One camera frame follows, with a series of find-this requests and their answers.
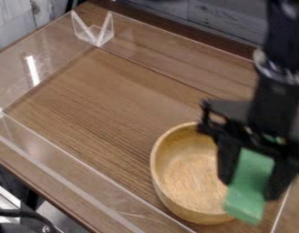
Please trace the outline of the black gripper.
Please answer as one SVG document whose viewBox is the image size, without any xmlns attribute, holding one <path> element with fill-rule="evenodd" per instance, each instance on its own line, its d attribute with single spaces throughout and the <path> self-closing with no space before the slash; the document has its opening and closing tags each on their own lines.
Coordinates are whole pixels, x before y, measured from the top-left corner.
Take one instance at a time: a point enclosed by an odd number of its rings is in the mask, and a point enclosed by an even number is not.
<svg viewBox="0 0 299 233">
<path fill-rule="evenodd" d="M 198 131 L 218 146 L 218 178 L 229 186 L 239 152 L 247 148 L 276 159 L 265 191 L 278 200 L 299 173 L 299 85 L 260 76 L 251 101 L 215 100 L 201 103 Z"/>
</svg>

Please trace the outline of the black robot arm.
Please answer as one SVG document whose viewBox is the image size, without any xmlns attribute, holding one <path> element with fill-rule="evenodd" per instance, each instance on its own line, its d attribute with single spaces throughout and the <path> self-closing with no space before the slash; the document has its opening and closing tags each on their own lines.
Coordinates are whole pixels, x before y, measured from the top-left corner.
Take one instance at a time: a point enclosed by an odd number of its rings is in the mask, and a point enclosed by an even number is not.
<svg viewBox="0 0 299 233">
<path fill-rule="evenodd" d="M 299 175 L 299 0 L 266 0 L 266 15 L 266 40 L 253 55 L 253 99 L 202 101 L 198 131 L 218 146 L 225 184 L 235 179 L 243 149 L 273 159 L 262 195 L 276 200 Z"/>
</svg>

